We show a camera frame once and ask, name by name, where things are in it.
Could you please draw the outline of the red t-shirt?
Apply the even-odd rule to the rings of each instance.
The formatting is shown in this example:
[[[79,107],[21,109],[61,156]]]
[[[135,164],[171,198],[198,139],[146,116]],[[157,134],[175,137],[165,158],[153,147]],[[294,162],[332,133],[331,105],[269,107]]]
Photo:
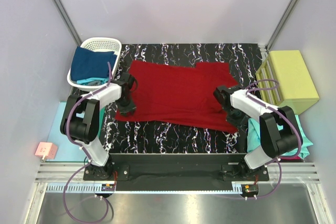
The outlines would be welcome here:
[[[129,116],[118,112],[116,120],[160,121],[237,132],[213,95],[218,86],[237,85],[228,63],[198,62],[195,67],[179,67],[134,60],[129,73],[138,81],[132,93],[137,108]]]

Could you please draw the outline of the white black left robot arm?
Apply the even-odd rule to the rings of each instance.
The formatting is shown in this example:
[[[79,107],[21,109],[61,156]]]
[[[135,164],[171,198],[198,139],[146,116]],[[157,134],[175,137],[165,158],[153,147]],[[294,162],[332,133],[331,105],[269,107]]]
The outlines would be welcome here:
[[[122,116],[133,114],[136,105],[131,93],[137,85],[134,76],[123,73],[120,79],[110,79],[103,87],[85,95],[70,95],[66,102],[60,131],[85,153],[88,158],[86,169],[103,180],[113,175],[113,165],[99,140],[100,111],[115,102]]]

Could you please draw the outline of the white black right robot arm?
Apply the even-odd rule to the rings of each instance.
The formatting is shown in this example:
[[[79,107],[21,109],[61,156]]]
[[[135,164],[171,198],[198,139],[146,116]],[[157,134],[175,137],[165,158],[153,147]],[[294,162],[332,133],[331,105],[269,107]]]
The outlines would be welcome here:
[[[251,94],[251,89],[238,86],[219,86],[213,95],[227,113],[228,123],[240,127],[248,118],[259,123],[260,145],[237,166],[242,179],[252,179],[261,167],[278,161],[285,153],[295,150],[294,157],[300,154],[303,140],[291,107],[269,104]]]

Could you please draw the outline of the white plastic laundry basket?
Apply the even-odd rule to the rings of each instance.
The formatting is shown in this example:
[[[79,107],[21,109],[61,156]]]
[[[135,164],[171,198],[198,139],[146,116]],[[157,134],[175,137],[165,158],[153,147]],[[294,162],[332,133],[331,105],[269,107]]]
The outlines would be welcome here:
[[[116,62],[114,64],[113,69],[111,70],[110,67],[110,63],[108,63],[108,67],[109,67],[109,76],[112,76],[113,78],[116,76],[116,72],[118,69],[118,65],[119,65],[119,61],[120,61],[120,55],[121,55],[121,48],[122,45],[120,43],[120,41],[118,41],[117,39],[113,39],[113,38],[105,38],[105,37],[94,37],[94,38],[89,38],[87,40],[85,40],[81,46],[79,46],[81,48],[85,48],[91,51],[99,51],[99,52],[106,52],[106,51],[113,51],[116,55],[117,55],[117,59]],[[70,78],[70,69],[67,75],[67,81],[68,83],[73,87],[73,88],[77,88],[79,90],[82,91],[93,91],[96,90],[98,88],[101,88],[103,85],[100,86],[81,86],[76,84],[76,81],[72,81]]]

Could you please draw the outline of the light blue t-shirt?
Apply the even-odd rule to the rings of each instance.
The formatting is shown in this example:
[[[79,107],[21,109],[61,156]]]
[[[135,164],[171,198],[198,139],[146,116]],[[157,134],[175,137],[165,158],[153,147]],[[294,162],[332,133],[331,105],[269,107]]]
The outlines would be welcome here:
[[[87,78],[82,80],[77,80],[76,84],[81,86],[100,86],[107,83],[109,78]]]

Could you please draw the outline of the navy blue t-shirt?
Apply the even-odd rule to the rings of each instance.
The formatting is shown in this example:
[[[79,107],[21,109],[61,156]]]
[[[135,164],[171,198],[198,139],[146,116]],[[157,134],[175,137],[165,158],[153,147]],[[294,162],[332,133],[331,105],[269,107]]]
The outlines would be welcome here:
[[[99,52],[77,47],[72,59],[70,78],[72,81],[89,78],[108,78],[110,63],[111,70],[117,55],[113,51]]]

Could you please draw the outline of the folded turquoise t-shirt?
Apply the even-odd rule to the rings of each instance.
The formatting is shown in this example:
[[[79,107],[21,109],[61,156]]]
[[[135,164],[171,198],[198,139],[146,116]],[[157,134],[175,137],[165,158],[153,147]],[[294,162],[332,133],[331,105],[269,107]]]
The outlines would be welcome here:
[[[308,147],[312,146],[313,143],[306,137],[301,127],[299,116],[295,115],[295,117],[303,140],[301,145],[301,151],[298,157],[300,157],[301,159],[305,159],[308,155],[310,155]],[[260,125],[256,120],[250,118],[248,119],[247,152],[250,153],[259,146],[260,146]]]

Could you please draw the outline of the yellow drawer box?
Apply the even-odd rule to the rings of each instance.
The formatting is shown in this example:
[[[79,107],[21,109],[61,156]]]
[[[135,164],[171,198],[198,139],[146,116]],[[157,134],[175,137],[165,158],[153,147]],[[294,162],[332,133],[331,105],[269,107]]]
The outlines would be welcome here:
[[[271,51],[256,72],[261,99],[300,115],[319,101],[303,56],[298,50]]]

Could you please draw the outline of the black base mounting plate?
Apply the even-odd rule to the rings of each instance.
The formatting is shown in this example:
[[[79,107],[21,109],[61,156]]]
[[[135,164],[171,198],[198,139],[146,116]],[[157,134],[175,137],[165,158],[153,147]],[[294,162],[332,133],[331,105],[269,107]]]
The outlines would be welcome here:
[[[233,182],[267,182],[265,167],[240,175],[244,154],[112,154],[113,173],[107,177],[85,169],[87,181],[116,181],[118,192],[222,193]]]

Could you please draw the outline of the green clipboard with paper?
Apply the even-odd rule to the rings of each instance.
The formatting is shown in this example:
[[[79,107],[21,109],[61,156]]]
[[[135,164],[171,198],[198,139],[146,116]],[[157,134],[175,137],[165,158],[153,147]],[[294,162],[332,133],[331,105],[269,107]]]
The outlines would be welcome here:
[[[57,145],[58,149],[54,159],[48,159],[49,162],[80,162],[83,163],[86,155],[79,149],[79,146],[69,142],[66,135],[60,131],[61,119],[64,114],[66,102],[60,102],[47,142]]]

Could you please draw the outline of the folded magenta t-shirt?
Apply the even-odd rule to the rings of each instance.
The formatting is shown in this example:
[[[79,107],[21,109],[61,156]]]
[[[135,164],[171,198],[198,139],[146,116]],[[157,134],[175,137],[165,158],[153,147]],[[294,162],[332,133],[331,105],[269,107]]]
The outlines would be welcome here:
[[[296,156],[296,157],[284,156],[284,157],[281,157],[281,159],[284,159],[284,160],[301,160],[301,158],[299,156]]]

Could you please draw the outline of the pink sponge block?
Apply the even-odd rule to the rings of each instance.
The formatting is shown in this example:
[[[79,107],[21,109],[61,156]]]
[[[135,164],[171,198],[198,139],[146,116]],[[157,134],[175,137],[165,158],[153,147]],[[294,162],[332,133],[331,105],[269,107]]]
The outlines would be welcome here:
[[[55,159],[58,146],[51,142],[40,142],[35,151],[35,156],[42,159]]]

